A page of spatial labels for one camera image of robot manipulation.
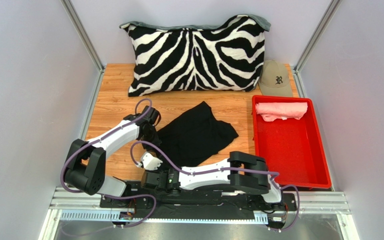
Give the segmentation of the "black t-shirt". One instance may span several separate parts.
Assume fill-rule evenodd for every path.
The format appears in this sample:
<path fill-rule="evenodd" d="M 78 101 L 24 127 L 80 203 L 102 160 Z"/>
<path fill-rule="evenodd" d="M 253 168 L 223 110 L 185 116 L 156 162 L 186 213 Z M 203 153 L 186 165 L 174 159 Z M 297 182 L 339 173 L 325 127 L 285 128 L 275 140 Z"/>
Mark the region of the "black t-shirt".
<path fill-rule="evenodd" d="M 197 167 L 239 136 L 230 123 L 215 118 L 205 101 L 182 113 L 157 134 L 161 140 L 159 148 L 178 167 Z"/>

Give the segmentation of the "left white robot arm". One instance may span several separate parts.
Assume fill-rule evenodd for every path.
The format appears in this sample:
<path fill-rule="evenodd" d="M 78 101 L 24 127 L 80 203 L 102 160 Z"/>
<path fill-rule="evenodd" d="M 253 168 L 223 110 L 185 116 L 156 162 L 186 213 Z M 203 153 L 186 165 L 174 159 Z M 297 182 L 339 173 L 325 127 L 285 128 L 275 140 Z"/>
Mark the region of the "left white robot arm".
<path fill-rule="evenodd" d="M 129 114 L 118 125 L 98 137 L 74 140 L 61 170 L 62 186 L 72 193 L 122 197 L 127 183 L 106 175 L 107 158 L 135 140 L 159 145 L 161 142 L 156 125 L 160 120 L 159 111 L 146 106 L 141 113 Z"/>

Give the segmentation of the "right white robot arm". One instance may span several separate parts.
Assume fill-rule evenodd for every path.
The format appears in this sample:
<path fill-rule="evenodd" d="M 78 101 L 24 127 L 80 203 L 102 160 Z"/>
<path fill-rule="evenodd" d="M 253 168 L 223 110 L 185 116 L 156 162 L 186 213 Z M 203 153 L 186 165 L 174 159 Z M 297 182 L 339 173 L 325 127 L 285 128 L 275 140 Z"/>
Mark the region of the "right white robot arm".
<path fill-rule="evenodd" d="M 161 170 L 162 160 L 146 152 L 138 166 L 145 170 L 141 187 L 175 198 L 188 198 L 193 190 L 223 191 L 233 189 L 248 195 L 262 196 L 269 204 L 282 201 L 282 191 L 266 159 L 240 151 L 217 163 L 196 167 L 171 167 Z"/>

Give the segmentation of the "zebra striped pillow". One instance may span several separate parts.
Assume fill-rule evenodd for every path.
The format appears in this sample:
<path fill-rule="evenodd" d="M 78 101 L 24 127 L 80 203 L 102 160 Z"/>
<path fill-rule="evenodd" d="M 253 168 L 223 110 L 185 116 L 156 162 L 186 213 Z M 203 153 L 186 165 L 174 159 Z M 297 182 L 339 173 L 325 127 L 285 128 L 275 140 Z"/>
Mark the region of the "zebra striped pillow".
<path fill-rule="evenodd" d="M 120 25 L 131 40 L 135 66 L 129 97 L 177 91 L 254 90 L 265 61 L 265 18 L 237 14 L 222 25 Z"/>

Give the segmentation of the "rolled pink t-shirt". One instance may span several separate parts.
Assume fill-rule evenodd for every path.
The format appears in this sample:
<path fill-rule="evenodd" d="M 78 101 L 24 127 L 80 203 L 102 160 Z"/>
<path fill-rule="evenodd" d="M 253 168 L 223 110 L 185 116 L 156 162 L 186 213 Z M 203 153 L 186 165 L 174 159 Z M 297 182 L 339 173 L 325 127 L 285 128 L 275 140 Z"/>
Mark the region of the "rolled pink t-shirt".
<path fill-rule="evenodd" d="M 265 122 L 275 120 L 300 120 L 308 111 L 306 102 L 260 102 L 255 104 L 255 112 Z"/>

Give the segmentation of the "red plastic tray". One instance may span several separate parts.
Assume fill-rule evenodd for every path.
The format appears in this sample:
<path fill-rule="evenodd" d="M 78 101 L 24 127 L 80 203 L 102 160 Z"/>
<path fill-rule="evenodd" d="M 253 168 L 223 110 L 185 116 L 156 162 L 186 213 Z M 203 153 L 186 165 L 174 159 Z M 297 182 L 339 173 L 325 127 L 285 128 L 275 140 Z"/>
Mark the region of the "red plastic tray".
<path fill-rule="evenodd" d="M 325 156 L 315 108 L 309 98 L 254 95 L 252 97 L 255 154 L 266 160 L 276 182 L 311 189 L 329 189 L 331 176 Z M 301 119 L 264 121 L 256 112 L 260 103 L 306 103 Z"/>

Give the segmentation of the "beige baseball cap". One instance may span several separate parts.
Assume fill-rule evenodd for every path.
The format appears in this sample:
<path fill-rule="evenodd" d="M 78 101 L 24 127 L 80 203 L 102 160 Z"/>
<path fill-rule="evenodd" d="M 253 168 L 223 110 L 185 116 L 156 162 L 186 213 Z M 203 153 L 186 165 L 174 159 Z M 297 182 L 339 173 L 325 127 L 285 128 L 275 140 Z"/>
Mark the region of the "beige baseball cap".
<path fill-rule="evenodd" d="M 288 69 L 278 61 L 264 62 L 258 85 L 264 96 L 293 97 Z"/>

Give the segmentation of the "left aluminium frame post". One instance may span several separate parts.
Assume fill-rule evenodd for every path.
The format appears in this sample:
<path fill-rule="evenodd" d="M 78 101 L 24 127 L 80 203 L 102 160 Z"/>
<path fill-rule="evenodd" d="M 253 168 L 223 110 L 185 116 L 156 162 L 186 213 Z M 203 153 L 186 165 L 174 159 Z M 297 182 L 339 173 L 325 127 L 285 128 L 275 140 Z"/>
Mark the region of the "left aluminium frame post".
<path fill-rule="evenodd" d="M 99 57 L 95 46 L 93 45 L 81 19 L 78 15 L 75 6 L 71 0 L 61 0 L 62 5 L 64 6 L 71 22 L 73 23 L 79 37 L 81 38 L 88 54 L 90 55 L 94 65 L 98 69 L 99 72 L 103 72 L 105 70 L 105 65 L 103 64 L 101 58 Z"/>

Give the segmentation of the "aluminium frame post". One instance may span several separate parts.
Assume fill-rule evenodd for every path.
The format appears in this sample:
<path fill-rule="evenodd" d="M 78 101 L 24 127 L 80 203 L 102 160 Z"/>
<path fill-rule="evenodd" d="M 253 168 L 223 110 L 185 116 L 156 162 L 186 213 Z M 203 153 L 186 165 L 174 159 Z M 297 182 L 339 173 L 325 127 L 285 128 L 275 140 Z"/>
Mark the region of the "aluminium frame post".
<path fill-rule="evenodd" d="M 81 19 L 78 15 L 75 6 L 71 0 L 61 0 L 62 5 L 64 6 L 71 22 L 73 23 L 79 37 L 81 38 L 88 54 L 90 55 L 94 65 L 98 69 L 99 72 L 103 72 L 105 70 L 105 65 L 103 64 L 101 58 L 99 57 L 95 46 L 93 45 Z"/>
<path fill-rule="evenodd" d="M 312 54 L 312 51 L 316 47 L 318 41 L 320 40 L 320 38 L 323 35 L 323 33 L 325 32 L 326 28 L 330 24 L 332 18 L 334 17 L 337 9 L 339 8 L 339 6 L 341 5 L 342 2 L 343 2 L 342 0 L 331 0 L 330 1 L 330 3 L 328 5 L 327 9 L 325 10 L 322 18 L 320 19 L 318 25 L 316 26 L 310 40 L 308 41 L 306 47 L 304 48 L 297 64 L 295 65 L 294 70 L 296 72 L 300 72 L 304 68 L 306 62 L 308 61 L 309 57 Z"/>

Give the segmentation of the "right aluminium frame post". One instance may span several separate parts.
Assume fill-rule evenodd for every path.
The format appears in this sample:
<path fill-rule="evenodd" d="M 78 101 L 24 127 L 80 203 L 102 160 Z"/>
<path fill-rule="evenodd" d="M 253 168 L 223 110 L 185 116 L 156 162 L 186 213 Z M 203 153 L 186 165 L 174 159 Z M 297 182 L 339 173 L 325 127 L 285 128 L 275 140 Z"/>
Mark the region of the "right aluminium frame post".
<path fill-rule="evenodd" d="M 339 6 L 341 5 L 342 2 L 343 2 L 342 0 L 331 0 L 330 1 L 330 3 L 328 5 L 327 9 L 325 10 L 322 18 L 320 19 L 318 25 L 316 26 L 310 40 L 308 41 L 306 47 L 304 48 L 297 64 L 295 65 L 294 70 L 296 72 L 300 72 L 304 68 L 306 62 L 308 61 L 309 57 L 312 54 L 312 51 L 316 47 L 318 41 L 320 40 L 320 38 L 323 35 L 323 33 L 325 32 L 326 28 L 330 24 L 332 18 L 334 17 L 337 9 L 339 8 Z"/>

